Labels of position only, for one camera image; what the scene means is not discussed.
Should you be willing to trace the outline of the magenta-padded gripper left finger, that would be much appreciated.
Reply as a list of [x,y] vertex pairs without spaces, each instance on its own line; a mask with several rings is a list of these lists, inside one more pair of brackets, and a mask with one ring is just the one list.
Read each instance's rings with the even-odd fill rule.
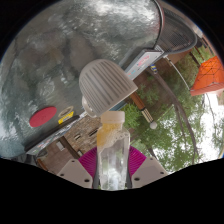
[[79,159],[70,159],[58,176],[78,186],[97,189],[99,186],[97,148],[89,150]]

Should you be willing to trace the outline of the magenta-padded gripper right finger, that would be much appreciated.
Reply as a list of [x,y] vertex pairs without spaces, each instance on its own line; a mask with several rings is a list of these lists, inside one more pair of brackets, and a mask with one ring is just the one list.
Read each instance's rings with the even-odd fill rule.
[[133,146],[130,147],[127,173],[128,189],[141,188],[167,175],[167,171],[155,157],[146,157]]

